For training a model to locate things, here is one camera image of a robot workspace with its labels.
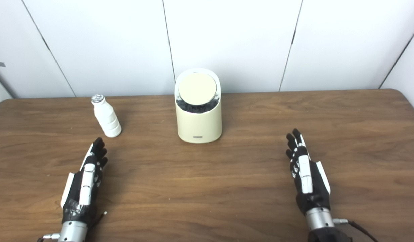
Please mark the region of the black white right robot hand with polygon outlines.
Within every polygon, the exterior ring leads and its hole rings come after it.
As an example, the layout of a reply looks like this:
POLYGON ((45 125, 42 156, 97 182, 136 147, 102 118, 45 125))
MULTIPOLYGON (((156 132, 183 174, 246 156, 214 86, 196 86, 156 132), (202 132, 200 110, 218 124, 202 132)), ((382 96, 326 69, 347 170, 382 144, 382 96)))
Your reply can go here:
POLYGON ((290 173, 297 190, 296 202, 306 215, 314 208, 330 209, 331 188, 320 161, 314 162, 301 132, 294 128, 286 135, 290 173))

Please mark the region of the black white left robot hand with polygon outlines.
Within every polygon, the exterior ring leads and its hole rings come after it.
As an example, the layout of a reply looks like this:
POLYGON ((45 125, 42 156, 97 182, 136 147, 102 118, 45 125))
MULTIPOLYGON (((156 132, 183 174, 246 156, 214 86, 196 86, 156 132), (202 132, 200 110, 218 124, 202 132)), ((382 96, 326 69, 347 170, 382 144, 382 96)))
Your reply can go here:
POLYGON ((70 186, 64 190, 62 223, 82 222, 91 227, 97 216, 96 198, 108 162, 105 142, 101 137, 93 141, 77 173, 70 173, 70 186))

